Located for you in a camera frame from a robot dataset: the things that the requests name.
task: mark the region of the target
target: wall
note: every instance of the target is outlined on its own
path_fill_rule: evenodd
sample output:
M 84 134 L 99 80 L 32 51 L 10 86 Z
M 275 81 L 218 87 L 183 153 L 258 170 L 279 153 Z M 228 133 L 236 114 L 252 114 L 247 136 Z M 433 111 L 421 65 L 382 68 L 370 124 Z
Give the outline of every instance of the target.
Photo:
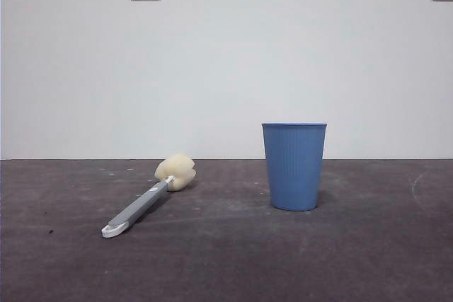
M 3 0 L 3 158 L 453 157 L 453 3 Z
M 1 28 L 1 17 L 2 17 L 2 14 L 1 14 L 1 7 L 0 7 L 0 28 Z M 2 46 L 2 44 L 0 44 L 0 79 L 1 79 L 1 46 Z M 0 112 L 1 112 L 1 82 L 0 82 Z M 2 121 L 2 119 L 1 119 L 1 115 L 0 115 L 0 141 L 1 141 L 1 121 Z M 1 143 L 0 143 L 0 155 L 2 155 Z

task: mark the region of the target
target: dark floor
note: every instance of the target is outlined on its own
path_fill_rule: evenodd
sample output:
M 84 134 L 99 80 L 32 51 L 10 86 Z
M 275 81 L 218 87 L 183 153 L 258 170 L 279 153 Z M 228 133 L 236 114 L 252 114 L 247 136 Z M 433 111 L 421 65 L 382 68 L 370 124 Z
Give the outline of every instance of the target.
M 453 301 L 453 161 L 325 161 L 306 212 L 269 205 L 264 161 L 196 161 L 102 238 L 157 163 L 1 162 L 2 301 Z

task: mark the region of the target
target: cleaning brush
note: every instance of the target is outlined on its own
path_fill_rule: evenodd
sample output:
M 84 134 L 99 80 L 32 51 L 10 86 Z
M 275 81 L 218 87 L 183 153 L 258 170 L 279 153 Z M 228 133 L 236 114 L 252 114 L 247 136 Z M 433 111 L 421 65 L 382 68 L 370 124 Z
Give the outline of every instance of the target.
M 110 238 L 129 228 L 165 191 L 179 191 L 195 177 L 192 159 L 178 153 L 161 162 L 154 177 L 161 180 L 142 196 L 133 201 L 102 228 L 102 236 Z

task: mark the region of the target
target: blue plastic cup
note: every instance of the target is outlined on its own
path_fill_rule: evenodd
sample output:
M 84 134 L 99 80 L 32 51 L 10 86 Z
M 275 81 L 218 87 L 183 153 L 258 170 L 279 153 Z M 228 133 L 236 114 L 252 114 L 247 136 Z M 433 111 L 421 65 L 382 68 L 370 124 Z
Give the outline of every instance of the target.
M 270 203 L 292 211 L 316 207 L 326 123 L 263 123 Z

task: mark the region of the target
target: yellow sponge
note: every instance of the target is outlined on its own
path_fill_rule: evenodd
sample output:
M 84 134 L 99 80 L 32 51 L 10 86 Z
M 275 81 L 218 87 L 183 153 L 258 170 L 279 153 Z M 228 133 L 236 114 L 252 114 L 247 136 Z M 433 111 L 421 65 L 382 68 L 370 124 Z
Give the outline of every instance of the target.
M 192 159 L 182 153 L 177 153 L 159 164 L 154 177 L 166 180 L 169 176 L 175 176 L 175 179 L 168 184 L 168 191 L 179 191 L 195 177 L 194 165 Z

